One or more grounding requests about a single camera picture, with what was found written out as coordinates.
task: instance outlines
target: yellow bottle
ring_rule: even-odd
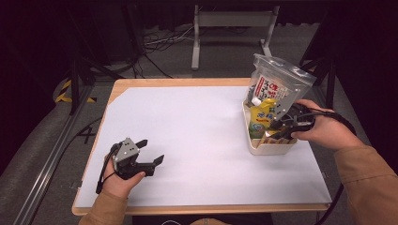
[[[251,106],[249,135],[251,139],[261,139],[269,128],[275,112],[275,98],[266,98],[263,101],[254,97]]]

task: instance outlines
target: white sheet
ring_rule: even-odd
[[[129,206],[330,203],[308,142],[286,155],[249,152],[244,86],[135,87],[111,103],[75,207],[91,207],[104,156],[114,143],[148,139],[139,162],[164,155]]]

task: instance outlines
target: sleeve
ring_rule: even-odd
[[[397,224],[398,178],[376,150],[364,145],[334,156],[356,224]]]
[[[87,215],[79,221],[79,225],[119,225],[123,223],[127,208],[127,199],[117,197],[106,190],[97,197]]]

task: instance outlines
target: white stand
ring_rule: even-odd
[[[273,11],[199,11],[199,7],[196,5],[193,20],[195,38],[191,68],[193,70],[199,69],[200,26],[266,26],[268,28],[267,36],[265,39],[260,39],[260,43],[264,55],[271,56],[268,45],[278,17],[278,11],[279,7],[275,7]]]

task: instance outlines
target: cable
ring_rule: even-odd
[[[174,223],[174,224],[176,224],[176,225],[181,225],[181,223],[175,222],[175,221],[173,221],[173,220],[164,221],[161,225],[164,225],[164,224],[169,223],[169,222]]]
[[[163,70],[161,70],[158,65],[156,65],[146,54],[144,54],[145,58],[147,58],[147,60],[149,60],[149,62],[151,62],[164,76],[168,77],[168,78],[174,78],[168,74],[166,74],[165,72],[163,72]]]
[[[99,181],[97,182],[97,188],[96,188],[96,193],[100,194],[102,191],[102,186],[103,183],[105,182],[106,179],[108,179],[111,175],[113,175],[114,173],[112,173],[111,175],[107,176],[103,181],[102,181],[102,177],[105,174],[105,169],[106,166],[108,165],[109,159],[111,159],[111,157],[114,155],[115,151],[117,149],[120,149],[121,146],[121,142],[120,143],[115,143],[112,148],[111,148],[111,152],[106,156],[106,159],[103,161],[103,166],[102,166],[102,170],[100,171],[99,174]]]
[[[319,221],[317,221],[314,225],[321,225],[322,223],[324,223],[326,221],[326,219],[329,217],[329,215],[331,214],[331,212],[333,211],[334,207],[336,206],[337,202],[340,199],[340,196],[343,193],[343,189],[344,186],[343,184],[340,184],[339,189],[337,190],[337,193],[334,195],[334,199],[331,202],[328,210],[326,211],[326,213],[324,214],[323,217],[321,217],[321,219]]]

